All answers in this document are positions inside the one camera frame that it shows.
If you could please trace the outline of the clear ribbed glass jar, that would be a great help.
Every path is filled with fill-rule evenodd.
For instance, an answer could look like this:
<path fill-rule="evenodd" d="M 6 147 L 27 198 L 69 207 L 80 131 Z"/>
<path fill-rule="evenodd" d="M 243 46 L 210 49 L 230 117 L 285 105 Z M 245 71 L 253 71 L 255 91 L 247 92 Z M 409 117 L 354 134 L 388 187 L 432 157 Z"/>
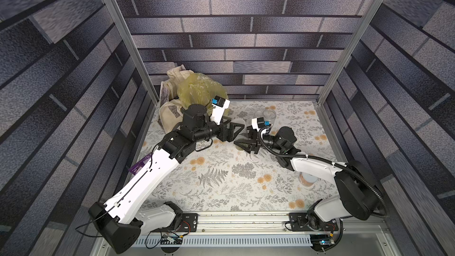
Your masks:
<path fill-rule="evenodd" d="M 263 111 L 263 117 L 264 121 L 270 126 L 270 129 L 272 129 L 276 121 L 276 112 L 273 109 L 265 109 Z"/>

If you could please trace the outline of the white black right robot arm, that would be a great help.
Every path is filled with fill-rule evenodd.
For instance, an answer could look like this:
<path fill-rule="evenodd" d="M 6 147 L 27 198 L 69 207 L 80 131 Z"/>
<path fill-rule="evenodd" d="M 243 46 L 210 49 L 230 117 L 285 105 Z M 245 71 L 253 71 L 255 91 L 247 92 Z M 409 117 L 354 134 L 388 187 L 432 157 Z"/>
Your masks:
<path fill-rule="evenodd" d="M 295 147 L 297 138 L 291 128 L 282 127 L 275 135 L 266 134 L 268 130 L 268 126 L 262 129 L 250 126 L 249 138 L 238 139 L 234 144 L 250 154 L 265 149 L 276 157 L 281 167 L 322 179 L 337 188 L 336 196 L 318 200 L 308 209 L 310 220 L 329 222 L 337 218 L 367 220 L 372 215 L 386 216 L 383 193 L 361 164 L 302 154 Z"/>

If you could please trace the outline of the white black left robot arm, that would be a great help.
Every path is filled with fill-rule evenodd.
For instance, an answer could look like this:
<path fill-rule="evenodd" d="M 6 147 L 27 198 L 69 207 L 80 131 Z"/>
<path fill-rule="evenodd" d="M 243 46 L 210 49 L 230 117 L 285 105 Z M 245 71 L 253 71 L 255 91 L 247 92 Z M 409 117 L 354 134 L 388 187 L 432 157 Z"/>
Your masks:
<path fill-rule="evenodd" d="M 141 206 L 162 180 L 197 150 L 198 142 L 235 140 L 245 126 L 224 115 L 229 105 L 229 100 L 215 97 L 211 113 L 201 104 L 183 110 L 182 121 L 157 143 L 135 176 L 106 202 L 90 207 L 97 232 L 117 254 L 127 251 L 145 232 L 180 227 L 183 212 L 173 202 L 145 211 Z"/>

